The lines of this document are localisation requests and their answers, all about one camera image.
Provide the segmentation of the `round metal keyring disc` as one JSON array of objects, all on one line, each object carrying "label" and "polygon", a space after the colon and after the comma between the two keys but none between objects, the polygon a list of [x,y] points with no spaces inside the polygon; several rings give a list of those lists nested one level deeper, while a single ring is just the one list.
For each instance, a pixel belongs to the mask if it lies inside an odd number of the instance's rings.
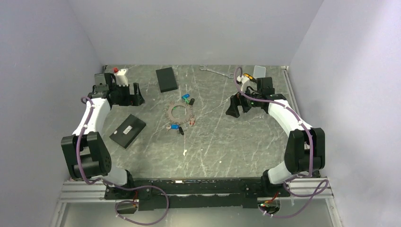
[{"label": "round metal keyring disc", "polygon": [[165,116],[172,123],[184,124],[194,117],[194,113],[192,106],[185,102],[171,102],[165,108]]}]

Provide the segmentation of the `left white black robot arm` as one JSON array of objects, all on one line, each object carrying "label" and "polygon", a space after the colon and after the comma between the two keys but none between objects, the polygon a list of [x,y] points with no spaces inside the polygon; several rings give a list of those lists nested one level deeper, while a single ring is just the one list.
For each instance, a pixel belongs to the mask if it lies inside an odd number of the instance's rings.
[{"label": "left white black robot arm", "polygon": [[101,132],[114,105],[140,106],[145,102],[138,83],[128,83],[127,72],[127,69],[120,69],[95,75],[92,91],[80,99],[86,110],[78,127],[72,135],[61,139],[67,169],[73,180],[82,180],[89,185],[103,181],[117,187],[117,192],[125,199],[135,194],[136,185],[128,170],[112,164]]}]

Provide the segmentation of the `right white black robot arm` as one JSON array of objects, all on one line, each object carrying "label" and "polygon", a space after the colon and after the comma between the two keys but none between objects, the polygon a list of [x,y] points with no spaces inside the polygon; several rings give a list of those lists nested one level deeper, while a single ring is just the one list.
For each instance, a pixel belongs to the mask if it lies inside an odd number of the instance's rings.
[{"label": "right white black robot arm", "polygon": [[252,108],[260,108],[282,127],[288,136],[284,160],[267,170],[261,182],[261,192],[272,196],[279,190],[279,184],[294,178],[302,172],[313,172],[325,166],[325,133],[306,123],[289,105],[288,100],[275,92],[272,78],[250,79],[241,75],[235,79],[238,92],[230,97],[226,115],[238,118]]}]

